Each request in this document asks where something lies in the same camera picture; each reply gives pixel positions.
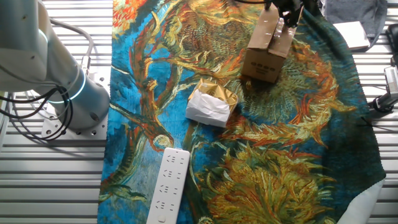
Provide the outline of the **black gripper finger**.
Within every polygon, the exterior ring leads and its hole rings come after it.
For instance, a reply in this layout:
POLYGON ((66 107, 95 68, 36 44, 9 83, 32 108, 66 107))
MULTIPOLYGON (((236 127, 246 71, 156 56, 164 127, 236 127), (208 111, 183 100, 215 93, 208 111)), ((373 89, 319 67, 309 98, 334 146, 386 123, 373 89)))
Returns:
POLYGON ((296 27, 302 11, 301 0, 282 0, 279 3, 279 16, 284 19, 288 27, 296 27))
POLYGON ((279 11, 284 11, 285 0, 264 0, 264 9, 269 10, 274 5, 279 11))

